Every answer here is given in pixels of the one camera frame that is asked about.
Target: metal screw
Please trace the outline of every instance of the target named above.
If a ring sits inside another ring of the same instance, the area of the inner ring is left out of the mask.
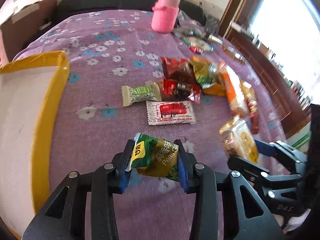
[[[273,191],[269,190],[268,191],[268,196],[271,197],[271,198],[274,198],[276,195]]]
[[[203,170],[204,169],[204,164],[203,163],[197,163],[195,165],[195,167],[196,167],[197,170]]]
[[[240,177],[240,172],[239,171],[231,171],[231,176],[234,178]]]
[[[113,169],[113,164],[112,163],[107,163],[104,165],[105,170],[112,170]]]
[[[78,176],[78,172],[76,172],[76,171],[72,171],[69,173],[69,178],[71,178],[71,179],[75,178],[76,176]]]
[[[262,177],[265,177],[265,178],[268,177],[268,173],[266,173],[266,172],[264,172],[264,171],[261,172],[260,174],[261,174]]]

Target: purple bed sheet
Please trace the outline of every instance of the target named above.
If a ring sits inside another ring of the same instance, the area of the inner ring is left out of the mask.
[[[71,73],[63,92],[52,135],[51,190],[70,171],[95,171],[122,152],[137,132],[174,141],[181,139],[186,151],[213,170],[228,173],[227,158],[218,131],[232,119],[226,98],[201,95],[193,104],[196,124],[148,125],[146,104],[122,107],[121,86],[145,84],[163,77],[160,57],[189,58],[194,55],[172,34],[151,29],[152,13],[108,10],[72,16],[31,43],[15,59],[50,50],[68,54]],[[225,60],[241,79],[255,89],[260,111],[260,133],[266,142],[285,140],[270,96],[249,63],[241,65],[221,48],[206,52],[210,60]],[[273,174],[282,167],[273,158],[263,159]],[[134,170],[129,188],[114,195],[119,237],[122,240],[188,239],[194,195],[164,178],[140,176]],[[219,208],[222,210],[221,196]],[[86,210],[86,238],[90,239],[90,208]],[[223,219],[219,216],[219,239]]]

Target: blue flower print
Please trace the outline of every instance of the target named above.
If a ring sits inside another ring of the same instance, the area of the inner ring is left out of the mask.
[[[129,180],[129,187],[139,185],[140,181],[141,181],[141,178],[140,178],[140,175],[138,174],[137,170],[132,169],[130,180]]]
[[[276,126],[275,126],[275,123],[274,122],[270,122],[269,123],[269,129],[272,130],[274,129]]]
[[[77,73],[72,73],[68,77],[68,83],[74,84],[78,82],[80,79],[80,76]]]
[[[96,37],[96,40],[97,40],[97,41],[103,41],[103,40],[104,40],[104,36],[103,36],[103,35],[98,35],[98,36]]]
[[[141,62],[141,61],[139,61],[139,60],[134,61],[134,62],[133,62],[133,65],[134,65],[135,67],[137,67],[137,68],[142,68],[142,67],[145,67],[145,66],[146,66],[143,62]]]
[[[105,118],[111,118],[117,116],[117,109],[114,107],[107,107],[102,109],[101,113]]]

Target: red snack bag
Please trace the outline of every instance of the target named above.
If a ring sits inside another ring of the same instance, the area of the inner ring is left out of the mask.
[[[200,87],[197,85],[188,85],[179,83],[171,79],[163,80],[162,92],[166,95],[175,96],[176,99],[200,103]]]
[[[193,69],[189,65],[187,59],[173,59],[162,57],[163,74],[166,79],[176,80],[178,82],[196,85],[196,80],[193,76]]]

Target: orange snack package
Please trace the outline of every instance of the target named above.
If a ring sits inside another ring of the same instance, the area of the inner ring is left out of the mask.
[[[249,109],[237,74],[224,61],[221,61],[218,65],[218,75],[224,82],[231,113],[239,114],[240,117],[247,116]]]

